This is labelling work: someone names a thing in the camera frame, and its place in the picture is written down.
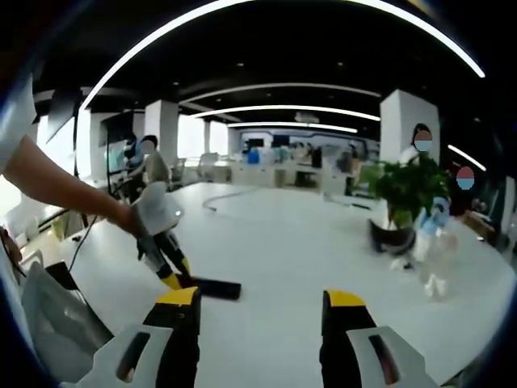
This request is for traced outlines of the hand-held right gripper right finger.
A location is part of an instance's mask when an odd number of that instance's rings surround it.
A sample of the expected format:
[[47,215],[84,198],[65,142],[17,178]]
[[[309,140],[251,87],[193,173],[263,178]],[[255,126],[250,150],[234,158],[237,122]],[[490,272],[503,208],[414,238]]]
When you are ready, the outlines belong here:
[[424,357],[391,327],[378,326],[363,299],[329,289],[322,297],[319,352],[325,387],[436,387]]

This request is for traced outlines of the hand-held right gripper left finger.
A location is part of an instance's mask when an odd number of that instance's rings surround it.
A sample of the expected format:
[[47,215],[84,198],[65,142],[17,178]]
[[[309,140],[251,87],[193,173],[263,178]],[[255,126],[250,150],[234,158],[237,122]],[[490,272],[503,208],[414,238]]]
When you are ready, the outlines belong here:
[[144,322],[123,329],[94,356],[76,387],[193,387],[200,359],[201,295],[190,287],[158,298]]

